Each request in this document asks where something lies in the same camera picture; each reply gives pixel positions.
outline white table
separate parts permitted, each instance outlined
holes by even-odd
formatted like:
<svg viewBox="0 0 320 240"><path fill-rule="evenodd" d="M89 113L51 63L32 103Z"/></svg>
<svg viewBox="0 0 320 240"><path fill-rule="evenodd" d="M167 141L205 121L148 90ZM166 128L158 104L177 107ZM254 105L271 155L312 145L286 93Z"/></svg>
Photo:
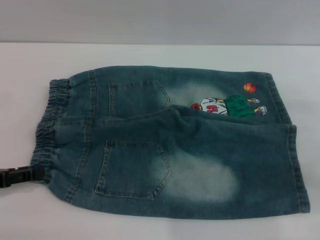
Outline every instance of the white table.
<svg viewBox="0 0 320 240"><path fill-rule="evenodd" d="M114 65L272 73L298 127L310 214L243 220L177 220L90 211L26 182L0 189L0 239L320 239L320 46L0 43L0 168L27 166L49 81Z"/></svg>

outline cartoon basketball player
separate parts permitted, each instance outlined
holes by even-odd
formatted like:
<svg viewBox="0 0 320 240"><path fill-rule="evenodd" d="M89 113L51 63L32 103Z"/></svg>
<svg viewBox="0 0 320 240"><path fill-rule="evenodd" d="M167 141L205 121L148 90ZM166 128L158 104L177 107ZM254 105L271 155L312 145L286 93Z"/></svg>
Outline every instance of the cartoon basketball player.
<svg viewBox="0 0 320 240"><path fill-rule="evenodd" d="M247 103L258 104L260 101L256 98L246 99L243 96L230 96L225 100L208 97L203 99L200 104L194 103L191 107L208 113L228 115L238 118L252 117L256 113L262 116L266 115L267 108L265 106L262 105L253 109L248 106Z"/></svg>

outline cartoon sneaker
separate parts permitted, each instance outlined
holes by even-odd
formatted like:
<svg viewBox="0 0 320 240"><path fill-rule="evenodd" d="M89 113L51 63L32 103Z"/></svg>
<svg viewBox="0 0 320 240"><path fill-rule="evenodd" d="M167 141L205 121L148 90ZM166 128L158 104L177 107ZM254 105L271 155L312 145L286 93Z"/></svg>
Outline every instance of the cartoon sneaker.
<svg viewBox="0 0 320 240"><path fill-rule="evenodd" d="M258 107L258 113L263 116L263 115L266 115L267 113L267 108L265 106L259 106Z"/></svg>
<svg viewBox="0 0 320 240"><path fill-rule="evenodd" d="M255 103L255 104L258 104L258 103L260 103L260 100L259 100L259 99L256 99L256 98L252 98L251 100L252 100L252 102L253 102L253 103Z"/></svg>

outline red number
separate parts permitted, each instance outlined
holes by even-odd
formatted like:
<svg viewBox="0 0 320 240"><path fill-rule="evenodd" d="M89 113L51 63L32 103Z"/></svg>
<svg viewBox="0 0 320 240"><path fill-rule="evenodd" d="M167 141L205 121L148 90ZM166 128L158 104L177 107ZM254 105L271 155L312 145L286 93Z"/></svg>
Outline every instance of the red number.
<svg viewBox="0 0 320 240"><path fill-rule="evenodd" d="M206 106L206 109L208 109L208 113L218 112L218 107L216 105Z"/></svg>

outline faded denim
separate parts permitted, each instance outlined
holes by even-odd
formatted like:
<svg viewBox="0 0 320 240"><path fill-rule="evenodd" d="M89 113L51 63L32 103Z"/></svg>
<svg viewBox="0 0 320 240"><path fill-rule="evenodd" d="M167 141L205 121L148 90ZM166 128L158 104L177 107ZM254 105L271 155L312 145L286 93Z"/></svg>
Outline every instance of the faded denim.
<svg viewBox="0 0 320 240"><path fill-rule="evenodd" d="M31 166L61 200L106 213L308 213L296 133L269 73L104 67L50 82Z"/></svg>

